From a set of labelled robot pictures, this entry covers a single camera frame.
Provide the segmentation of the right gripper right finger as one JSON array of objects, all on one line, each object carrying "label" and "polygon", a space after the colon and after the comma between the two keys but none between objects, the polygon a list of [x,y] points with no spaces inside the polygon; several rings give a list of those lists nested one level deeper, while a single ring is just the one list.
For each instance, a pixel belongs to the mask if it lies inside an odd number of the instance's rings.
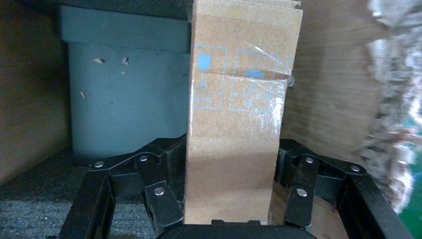
[{"label": "right gripper right finger", "polygon": [[289,189],[285,222],[310,231],[320,197],[337,209],[350,239],[411,239],[366,169],[322,156],[293,139],[281,139],[274,180]]}]

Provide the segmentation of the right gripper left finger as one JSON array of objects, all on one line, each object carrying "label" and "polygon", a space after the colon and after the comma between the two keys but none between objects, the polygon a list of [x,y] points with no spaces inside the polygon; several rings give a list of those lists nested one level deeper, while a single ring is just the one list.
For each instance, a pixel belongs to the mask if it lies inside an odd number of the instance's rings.
[{"label": "right gripper left finger", "polygon": [[106,239],[116,204],[139,195],[156,235],[178,226],[183,211],[170,183],[184,166],[187,137],[157,138],[139,150],[89,166],[58,234],[61,239]]}]

